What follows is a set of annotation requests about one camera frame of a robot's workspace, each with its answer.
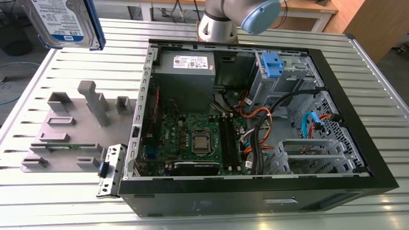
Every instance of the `blue latch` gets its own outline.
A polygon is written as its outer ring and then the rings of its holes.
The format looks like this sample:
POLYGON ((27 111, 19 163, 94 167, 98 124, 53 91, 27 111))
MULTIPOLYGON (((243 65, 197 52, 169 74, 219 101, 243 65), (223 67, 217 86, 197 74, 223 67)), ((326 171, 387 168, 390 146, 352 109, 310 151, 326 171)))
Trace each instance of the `blue latch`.
POLYGON ((283 71, 283 61, 280 61, 276 53, 262 53, 262 64, 267 70, 267 78, 280 77, 283 71))

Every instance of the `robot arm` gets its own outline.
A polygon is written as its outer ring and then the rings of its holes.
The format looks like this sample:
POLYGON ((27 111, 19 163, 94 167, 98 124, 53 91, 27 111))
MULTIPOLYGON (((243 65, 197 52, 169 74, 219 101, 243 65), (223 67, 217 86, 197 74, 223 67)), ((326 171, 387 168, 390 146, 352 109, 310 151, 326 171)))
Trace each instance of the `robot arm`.
POLYGON ((198 37, 206 42, 234 42, 237 25, 250 35, 257 35, 274 22, 279 9, 278 0, 207 0, 198 37))

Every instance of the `circuit board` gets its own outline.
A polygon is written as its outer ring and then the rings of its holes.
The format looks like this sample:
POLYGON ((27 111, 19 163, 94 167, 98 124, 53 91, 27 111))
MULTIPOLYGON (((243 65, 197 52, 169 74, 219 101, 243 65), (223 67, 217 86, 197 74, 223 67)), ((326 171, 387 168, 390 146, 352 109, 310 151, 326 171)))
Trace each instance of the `circuit board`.
MULTIPOLYGON (((161 118, 159 144, 157 147, 145 146, 145 156, 151 162, 202 161, 219 164, 219 175, 242 175, 246 173, 239 160, 238 142, 237 159, 241 167, 225 169, 222 166, 222 147, 219 142, 218 115, 201 114, 166 114, 161 118)), ((239 130, 243 128, 243 119, 233 118, 235 131, 234 139, 238 139, 239 130)), ((165 176, 163 163, 150 164, 149 174, 165 176)))

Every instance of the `aluminum table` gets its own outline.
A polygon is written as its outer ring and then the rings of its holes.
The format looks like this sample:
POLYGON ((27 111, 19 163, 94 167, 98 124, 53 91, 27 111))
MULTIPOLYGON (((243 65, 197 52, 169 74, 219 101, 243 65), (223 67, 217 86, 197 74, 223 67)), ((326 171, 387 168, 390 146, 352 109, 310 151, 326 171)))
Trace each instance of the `aluminum table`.
POLYGON ((105 98, 137 97, 149 38, 195 40, 195 25, 101 19, 102 51, 50 50, 0 129, 0 227, 94 229, 409 229, 409 109, 358 43, 340 34, 238 31, 239 43, 307 47, 323 56, 399 188, 319 213, 139 218, 121 199, 97 200, 95 173, 22 173, 19 163, 47 111, 51 92, 79 96, 93 80, 105 98))

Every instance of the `sticker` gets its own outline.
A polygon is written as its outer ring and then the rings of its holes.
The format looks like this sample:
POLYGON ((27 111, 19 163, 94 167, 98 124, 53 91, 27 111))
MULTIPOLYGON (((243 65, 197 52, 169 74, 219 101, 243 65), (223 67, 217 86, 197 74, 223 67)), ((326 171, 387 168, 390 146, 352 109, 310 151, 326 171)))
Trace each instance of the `sticker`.
POLYGON ((207 69, 206 57, 175 56, 173 58, 173 68, 177 69, 207 69))
POLYGON ((49 34, 62 41, 81 41, 83 33, 75 14, 67 9, 66 0, 33 0, 49 34))
POLYGON ((245 167, 250 169, 253 167, 253 162, 245 161, 245 167))
POLYGON ((247 104, 247 105, 250 105, 253 102, 251 102, 251 100, 249 99, 249 98, 243 98, 243 102, 247 104))

